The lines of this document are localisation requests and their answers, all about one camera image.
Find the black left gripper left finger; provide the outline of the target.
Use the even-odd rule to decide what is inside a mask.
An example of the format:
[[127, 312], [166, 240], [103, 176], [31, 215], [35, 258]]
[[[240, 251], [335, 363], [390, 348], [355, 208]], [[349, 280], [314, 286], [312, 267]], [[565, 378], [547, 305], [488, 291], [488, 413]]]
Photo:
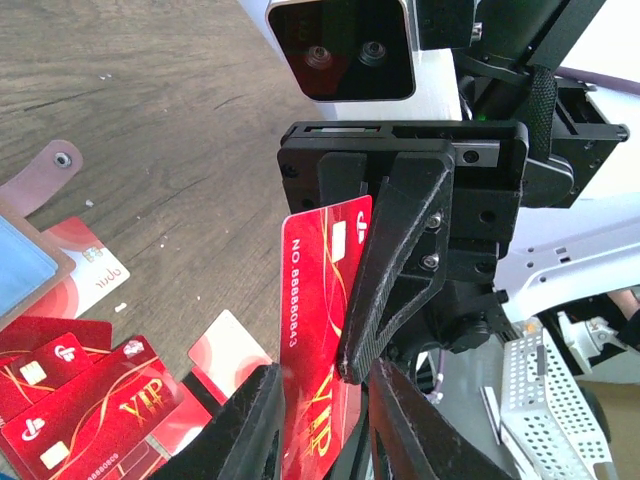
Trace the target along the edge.
[[151, 477], [279, 479], [285, 398], [279, 364], [257, 367], [200, 434]]

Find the pink card holder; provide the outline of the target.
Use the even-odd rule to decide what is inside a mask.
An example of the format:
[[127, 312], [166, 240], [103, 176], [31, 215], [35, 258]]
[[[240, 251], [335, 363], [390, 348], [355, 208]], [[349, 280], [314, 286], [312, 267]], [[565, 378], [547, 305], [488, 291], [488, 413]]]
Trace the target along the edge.
[[27, 217], [82, 168], [72, 143], [53, 140], [1, 185], [1, 325], [6, 326], [58, 285], [75, 262]]

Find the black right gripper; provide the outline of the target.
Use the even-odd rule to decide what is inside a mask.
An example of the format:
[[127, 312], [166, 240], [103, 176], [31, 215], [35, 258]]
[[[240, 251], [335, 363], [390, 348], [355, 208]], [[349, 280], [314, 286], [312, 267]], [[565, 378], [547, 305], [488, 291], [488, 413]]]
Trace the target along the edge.
[[528, 153], [516, 122], [299, 122], [277, 155], [295, 213], [373, 202], [337, 368], [360, 384], [385, 349], [470, 350], [505, 327], [493, 280]]

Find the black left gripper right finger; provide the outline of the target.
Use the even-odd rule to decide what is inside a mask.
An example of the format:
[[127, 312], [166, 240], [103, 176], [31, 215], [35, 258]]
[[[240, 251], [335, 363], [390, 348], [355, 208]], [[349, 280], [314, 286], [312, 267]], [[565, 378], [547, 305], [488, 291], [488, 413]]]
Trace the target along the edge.
[[369, 426], [377, 479], [510, 477], [461, 436], [394, 364], [382, 359], [370, 370]]

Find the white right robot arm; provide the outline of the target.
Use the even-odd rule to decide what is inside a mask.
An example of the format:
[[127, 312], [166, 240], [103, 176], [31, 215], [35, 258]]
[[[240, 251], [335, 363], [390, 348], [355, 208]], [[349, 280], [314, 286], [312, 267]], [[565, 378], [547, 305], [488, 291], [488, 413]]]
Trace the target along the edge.
[[336, 367], [369, 401], [329, 470], [592, 479], [612, 465], [568, 309], [637, 283], [639, 198], [582, 192], [629, 130], [555, 71], [598, 1], [273, 1], [323, 112], [278, 154], [290, 209], [368, 194]]

